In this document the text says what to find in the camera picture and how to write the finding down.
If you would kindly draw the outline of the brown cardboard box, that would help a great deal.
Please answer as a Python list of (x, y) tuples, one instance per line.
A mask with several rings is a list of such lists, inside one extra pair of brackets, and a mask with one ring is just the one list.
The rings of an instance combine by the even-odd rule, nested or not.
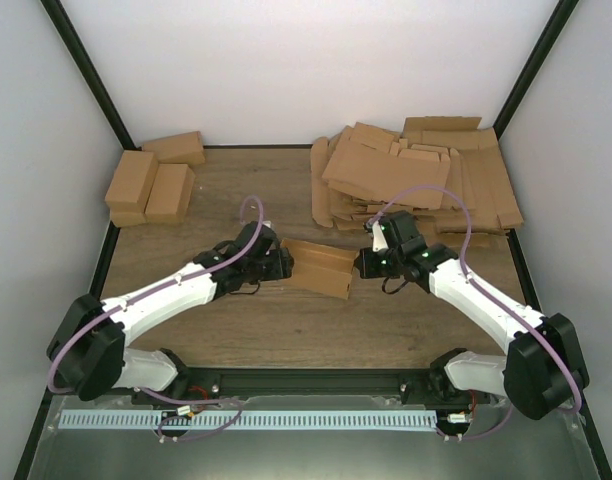
[(281, 246), (294, 260), (285, 284), (328, 297), (349, 298), (356, 251), (288, 238)]

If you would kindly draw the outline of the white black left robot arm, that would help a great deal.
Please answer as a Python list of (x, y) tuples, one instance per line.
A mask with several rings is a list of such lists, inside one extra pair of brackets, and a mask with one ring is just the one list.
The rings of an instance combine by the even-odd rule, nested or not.
[(294, 259), (268, 223), (250, 222), (233, 240), (197, 254), (177, 272), (121, 296), (73, 301), (49, 343), (51, 392), (94, 400), (139, 389), (170, 404), (190, 392), (188, 367), (171, 350), (133, 348), (139, 337), (195, 307), (247, 285), (288, 279)]

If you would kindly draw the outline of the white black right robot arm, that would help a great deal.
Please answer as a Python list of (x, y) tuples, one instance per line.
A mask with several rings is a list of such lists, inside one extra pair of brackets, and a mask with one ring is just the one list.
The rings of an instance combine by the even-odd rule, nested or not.
[(386, 214), (364, 228), (372, 244), (354, 262), (361, 278), (419, 286), (459, 310), (502, 350), (494, 356), (459, 349), (440, 359), (430, 378), (437, 400), (451, 403), (465, 390), (476, 390), (507, 398), (533, 420), (567, 401), (572, 411), (580, 410), (589, 375), (570, 319), (547, 316), (502, 293), (463, 255), (441, 243), (428, 244), (408, 212)]

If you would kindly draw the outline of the folded cardboard box middle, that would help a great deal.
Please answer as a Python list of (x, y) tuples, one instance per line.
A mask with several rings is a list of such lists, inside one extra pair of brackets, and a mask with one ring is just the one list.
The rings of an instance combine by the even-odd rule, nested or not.
[(146, 205), (149, 224), (180, 224), (184, 221), (195, 181), (185, 164), (160, 164)]

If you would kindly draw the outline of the folded cardboard box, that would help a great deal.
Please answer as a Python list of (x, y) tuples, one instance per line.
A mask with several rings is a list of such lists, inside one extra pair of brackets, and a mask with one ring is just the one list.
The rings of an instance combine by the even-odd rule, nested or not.
[(145, 152), (153, 153), (161, 164), (196, 166), (206, 161), (202, 136), (199, 131), (146, 141), (141, 148)]
[(180, 224), (184, 221), (195, 181), (185, 164), (160, 164), (146, 205), (149, 224)]
[(145, 210), (158, 162), (151, 152), (124, 151), (105, 196), (111, 211), (140, 213)]

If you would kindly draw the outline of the folded cardboard box back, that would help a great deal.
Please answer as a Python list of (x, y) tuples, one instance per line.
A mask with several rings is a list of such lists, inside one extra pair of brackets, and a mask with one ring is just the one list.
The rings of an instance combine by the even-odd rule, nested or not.
[(153, 153), (161, 164), (196, 166), (206, 161), (202, 136), (199, 131), (146, 141), (141, 148), (145, 152)]

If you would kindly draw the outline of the folded cardboard box left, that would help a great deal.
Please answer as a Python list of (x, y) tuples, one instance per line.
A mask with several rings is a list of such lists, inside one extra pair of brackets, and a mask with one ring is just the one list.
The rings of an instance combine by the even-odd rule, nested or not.
[(105, 196), (111, 211), (140, 213), (145, 210), (158, 162), (151, 152), (124, 151)]

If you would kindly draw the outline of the stack of flat cardboard blanks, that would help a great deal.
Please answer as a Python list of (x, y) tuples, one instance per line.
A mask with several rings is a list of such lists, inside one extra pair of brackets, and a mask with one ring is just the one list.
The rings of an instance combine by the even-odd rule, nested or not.
[(383, 207), (406, 210), (423, 232), (502, 235), (523, 216), (494, 129), (478, 117), (408, 117), (401, 131), (357, 122), (310, 149), (311, 214), (359, 230)]

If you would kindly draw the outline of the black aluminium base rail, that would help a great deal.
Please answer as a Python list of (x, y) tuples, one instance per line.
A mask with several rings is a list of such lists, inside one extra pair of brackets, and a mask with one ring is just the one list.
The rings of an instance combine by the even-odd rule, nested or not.
[(162, 395), (176, 400), (299, 395), (393, 397), (405, 405), (457, 406), (489, 395), (457, 390), (429, 369), (185, 369)]

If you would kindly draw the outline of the black right frame post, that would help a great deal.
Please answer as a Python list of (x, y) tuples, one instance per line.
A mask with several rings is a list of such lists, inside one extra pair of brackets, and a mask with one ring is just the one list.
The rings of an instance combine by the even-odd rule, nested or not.
[(556, 3), (493, 123), (497, 139), (504, 135), (578, 4), (579, 0), (560, 0)]

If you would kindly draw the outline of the black frame post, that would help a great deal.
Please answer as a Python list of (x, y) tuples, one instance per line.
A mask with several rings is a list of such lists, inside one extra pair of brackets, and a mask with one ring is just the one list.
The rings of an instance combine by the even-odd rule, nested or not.
[(579, 0), (560, 0), (556, 3), (493, 123), (497, 139), (504, 135), (578, 4)]
[(58, 0), (40, 0), (108, 125), (124, 150), (138, 150), (65, 7)]

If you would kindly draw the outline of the black left frame post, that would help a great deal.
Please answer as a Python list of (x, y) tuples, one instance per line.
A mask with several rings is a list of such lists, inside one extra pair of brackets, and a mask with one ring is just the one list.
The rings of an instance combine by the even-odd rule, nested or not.
[(108, 125), (124, 150), (138, 150), (65, 7), (58, 0), (40, 0)]

